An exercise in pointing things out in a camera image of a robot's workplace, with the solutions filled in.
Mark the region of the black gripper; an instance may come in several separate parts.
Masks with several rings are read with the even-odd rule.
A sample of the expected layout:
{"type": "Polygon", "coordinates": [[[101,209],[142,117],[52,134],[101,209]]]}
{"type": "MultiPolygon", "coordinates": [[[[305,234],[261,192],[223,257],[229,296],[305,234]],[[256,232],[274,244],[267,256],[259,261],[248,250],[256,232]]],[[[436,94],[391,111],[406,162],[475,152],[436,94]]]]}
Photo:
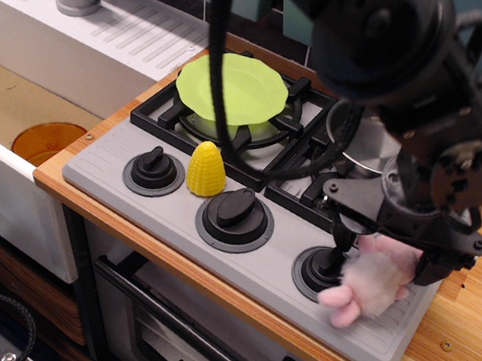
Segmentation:
{"type": "Polygon", "coordinates": [[[379,179],[333,177],[325,181],[323,192],[337,216],[332,229],[335,247],[322,266],[326,278],[338,279],[357,237],[373,233],[423,251],[413,278],[415,285],[432,285],[453,271],[472,269],[482,256],[482,235],[470,231],[458,215],[418,213],[399,205],[379,179]]]}

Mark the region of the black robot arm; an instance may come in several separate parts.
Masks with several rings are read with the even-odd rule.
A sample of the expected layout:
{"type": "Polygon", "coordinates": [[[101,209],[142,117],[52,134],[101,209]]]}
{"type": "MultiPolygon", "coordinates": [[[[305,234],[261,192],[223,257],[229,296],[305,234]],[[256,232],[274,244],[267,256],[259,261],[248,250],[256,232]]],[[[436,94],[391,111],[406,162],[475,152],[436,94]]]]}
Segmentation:
{"type": "Polygon", "coordinates": [[[346,228],[422,251],[431,285],[482,255],[482,12],[453,0],[293,0],[313,21],[314,69],[401,147],[380,178],[330,179],[346,228]]]}

